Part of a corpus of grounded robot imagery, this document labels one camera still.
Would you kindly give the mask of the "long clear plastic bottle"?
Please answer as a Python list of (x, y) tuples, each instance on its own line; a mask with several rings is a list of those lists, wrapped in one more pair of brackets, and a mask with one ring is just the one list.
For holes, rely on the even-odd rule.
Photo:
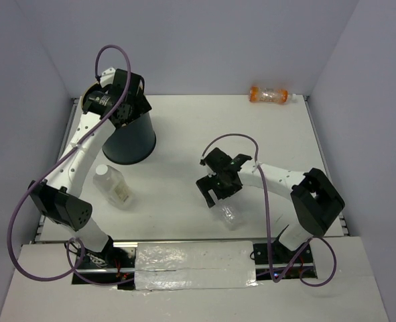
[(240, 211), (228, 202), (220, 201), (213, 208), (211, 213), (214, 218), (221, 222), (228, 230), (238, 230), (245, 224), (245, 220)]

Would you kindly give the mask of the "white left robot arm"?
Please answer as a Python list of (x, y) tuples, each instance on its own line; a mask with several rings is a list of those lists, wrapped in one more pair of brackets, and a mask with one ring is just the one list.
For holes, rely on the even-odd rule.
[(80, 199), (84, 181), (98, 153), (115, 164), (136, 164), (153, 152), (157, 139), (139, 74), (105, 70), (79, 105), (82, 115), (62, 154), (65, 161), (40, 183), (30, 184), (31, 199), (43, 216), (81, 240), (88, 261), (106, 268), (126, 253), (92, 219), (92, 205)]

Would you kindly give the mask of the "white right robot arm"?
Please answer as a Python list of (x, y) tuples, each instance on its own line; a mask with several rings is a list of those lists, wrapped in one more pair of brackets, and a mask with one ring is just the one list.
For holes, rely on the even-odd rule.
[(231, 230), (243, 223), (243, 216), (228, 201), (245, 186), (273, 193), (291, 201), (296, 219), (285, 225), (271, 240), (272, 254), (290, 262), (298, 249), (312, 237), (323, 237), (339, 216), (345, 202), (320, 169), (307, 172), (286, 170), (262, 164), (251, 156), (231, 158), (219, 148), (201, 158), (208, 174), (196, 185), (213, 213)]

